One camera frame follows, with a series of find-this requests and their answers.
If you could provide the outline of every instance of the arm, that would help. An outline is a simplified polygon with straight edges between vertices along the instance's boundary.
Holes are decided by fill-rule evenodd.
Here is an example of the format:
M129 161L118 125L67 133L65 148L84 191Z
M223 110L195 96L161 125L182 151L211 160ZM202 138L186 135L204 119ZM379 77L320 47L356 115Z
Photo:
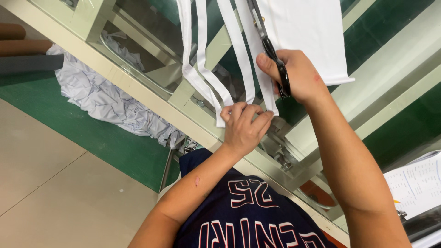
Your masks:
M287 68L291 95L305 105L311 118L329 186L346 216L351 246L410 247L383 173L312 63L298 50L277 54ZM257 64L280 81L272 60L261 54Z
M256 113L259 116L252 121ZM135 234L130 248L172 247L176 233L190 214L225 173L260 142L271 124L273 112L238 102L225 107L220 116L226 122L224 143L164 194Z

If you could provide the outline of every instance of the fingernail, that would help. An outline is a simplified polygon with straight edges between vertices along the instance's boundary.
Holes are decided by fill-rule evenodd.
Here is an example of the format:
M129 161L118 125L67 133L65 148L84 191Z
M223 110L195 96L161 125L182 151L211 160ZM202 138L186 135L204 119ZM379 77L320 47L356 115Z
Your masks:
M260 64L265 64L265 63L266 63L266 60L268 59L268 57L265 56L265 54L260 53L260 54L258 55L257 59L259 60L259 63L260 63Z

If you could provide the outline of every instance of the green mat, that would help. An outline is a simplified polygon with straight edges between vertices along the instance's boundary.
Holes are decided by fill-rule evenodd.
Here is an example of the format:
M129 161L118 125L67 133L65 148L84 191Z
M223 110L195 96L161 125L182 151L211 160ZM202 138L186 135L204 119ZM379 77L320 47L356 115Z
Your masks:
M53 71L0 77L0 98L158 192L169 148L90 117L61 95ZM172 163L168 182L179 174Z

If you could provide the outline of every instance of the tile floor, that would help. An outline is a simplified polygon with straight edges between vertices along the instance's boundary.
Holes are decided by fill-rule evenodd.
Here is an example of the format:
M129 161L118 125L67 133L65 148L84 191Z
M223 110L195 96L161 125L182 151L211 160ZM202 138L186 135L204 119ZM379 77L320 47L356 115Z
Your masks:
M157 193L0 99L0 247L127 247Z

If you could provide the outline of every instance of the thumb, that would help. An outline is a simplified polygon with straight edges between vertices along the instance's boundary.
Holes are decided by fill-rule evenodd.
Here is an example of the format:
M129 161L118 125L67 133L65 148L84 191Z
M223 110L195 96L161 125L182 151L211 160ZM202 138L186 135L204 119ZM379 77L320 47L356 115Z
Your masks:
M259 66L259 69L261 69L264 73L268 74L274 81L280 82L280 73L277 69L276 63L268 58L264 53L260 53L257 55L256 58L257 66Z

